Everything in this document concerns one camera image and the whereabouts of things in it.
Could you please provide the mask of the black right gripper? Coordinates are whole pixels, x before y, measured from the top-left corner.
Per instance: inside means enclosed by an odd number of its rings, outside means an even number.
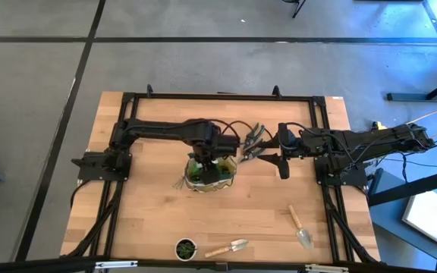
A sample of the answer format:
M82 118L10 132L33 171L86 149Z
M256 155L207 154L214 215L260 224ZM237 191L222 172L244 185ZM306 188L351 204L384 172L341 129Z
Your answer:
M258 143L258 147L264 149L277 149L280 147L281 155L277 153L259 155L258 159L277 166L281 179L288 179L290 177L288 160L290 158L303 157L308 151L303 140L296 137L293 132L288 129L286 123L280 123L278 125L278 140L273 138L268 141L261 141Z

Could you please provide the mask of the cream green canvas garden bag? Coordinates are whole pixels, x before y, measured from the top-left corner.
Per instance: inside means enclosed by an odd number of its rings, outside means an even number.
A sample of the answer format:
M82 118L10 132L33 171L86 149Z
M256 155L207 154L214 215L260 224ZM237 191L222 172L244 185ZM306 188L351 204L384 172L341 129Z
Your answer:
M189 159L191 159L191 158L193 158L193 153L189 154ZM208 192L215 192L218 190L223 190L225 188L231 187L233 185L233 183L234 183L234 180L232 182L227 182L226 184L219 184L216 187L192 187L191 185L187 184L187 188L189 190L192 190L195 192L208 193Z

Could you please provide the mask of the wide steel hand trowel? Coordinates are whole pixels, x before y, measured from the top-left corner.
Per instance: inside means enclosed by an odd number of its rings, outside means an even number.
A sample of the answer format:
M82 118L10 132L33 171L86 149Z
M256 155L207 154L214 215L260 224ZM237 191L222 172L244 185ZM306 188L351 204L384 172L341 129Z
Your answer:
M215 256L219 256L221 254L225 254L225 253L229 253L229 252L236 252L238 250L245 248L248 243L249 243L249 241L246 239L234 240L234 241L231 241L228 245L221 246L218 249L214 249L212 251L205 253L204 257L206 259L208 259L208 258L212 258Z

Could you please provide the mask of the white pot with succulent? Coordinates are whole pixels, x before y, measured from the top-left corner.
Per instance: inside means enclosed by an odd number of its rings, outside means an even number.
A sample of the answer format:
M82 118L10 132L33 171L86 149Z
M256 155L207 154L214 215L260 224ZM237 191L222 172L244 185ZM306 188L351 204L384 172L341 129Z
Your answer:
M191 239L182 238L176 243L174 253L180 261L188 262L196 255L197 246Z

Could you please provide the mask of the narrow steel hand trowel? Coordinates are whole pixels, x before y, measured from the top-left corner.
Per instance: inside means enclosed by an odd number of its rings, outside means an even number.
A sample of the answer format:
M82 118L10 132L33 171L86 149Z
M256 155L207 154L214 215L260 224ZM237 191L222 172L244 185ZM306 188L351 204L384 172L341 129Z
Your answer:
M300 219L292 205L288 205L288 211L290 212L293 222L296 226L296 236L298 241L305 249L310 249L312 247L310 233L301 224Z

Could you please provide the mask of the black overhead crossbeam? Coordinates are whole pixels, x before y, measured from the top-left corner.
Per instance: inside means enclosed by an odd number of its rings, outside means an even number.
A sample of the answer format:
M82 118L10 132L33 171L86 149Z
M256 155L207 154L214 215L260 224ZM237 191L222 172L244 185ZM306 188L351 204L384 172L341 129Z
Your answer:
M384 263L334 262L332 264L271 263L271 262L216 262L156 259L108 259L105 256L40 259L0 263L0 273L75 273L79 271L106 270L115 268L195 268L217 272L232 270L277 270L318 273L437 273L433 270L405 268Z

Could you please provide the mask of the white flat panel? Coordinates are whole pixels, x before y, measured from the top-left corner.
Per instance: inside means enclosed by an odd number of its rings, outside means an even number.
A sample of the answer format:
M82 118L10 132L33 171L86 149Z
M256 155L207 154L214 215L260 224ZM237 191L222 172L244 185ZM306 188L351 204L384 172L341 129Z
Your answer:
M401 220L437 243L437 193L411 196Z

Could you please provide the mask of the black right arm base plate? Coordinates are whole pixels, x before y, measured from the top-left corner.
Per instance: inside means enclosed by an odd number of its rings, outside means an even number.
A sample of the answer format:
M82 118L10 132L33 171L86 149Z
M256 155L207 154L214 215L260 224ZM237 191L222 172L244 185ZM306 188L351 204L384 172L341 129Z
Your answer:
M367 184L365 167L362 162L351 163L344 156L320 156L314 159L316 179L326 186L358 186Z

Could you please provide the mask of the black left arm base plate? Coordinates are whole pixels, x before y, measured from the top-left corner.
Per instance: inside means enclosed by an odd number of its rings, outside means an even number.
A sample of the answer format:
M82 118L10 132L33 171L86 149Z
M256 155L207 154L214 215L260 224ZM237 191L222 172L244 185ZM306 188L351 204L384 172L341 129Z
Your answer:
M85 152L71 162L80 170L79 180L125 181L129 178L132 155L127 152Z

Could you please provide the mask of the black diagonal frame brace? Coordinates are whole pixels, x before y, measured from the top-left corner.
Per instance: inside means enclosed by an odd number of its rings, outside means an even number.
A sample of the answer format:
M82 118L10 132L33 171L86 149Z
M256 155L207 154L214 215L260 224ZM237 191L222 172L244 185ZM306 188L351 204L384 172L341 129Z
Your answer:
M375 193L369 198L369 206L377 206L435 189L437 189L437 174Z

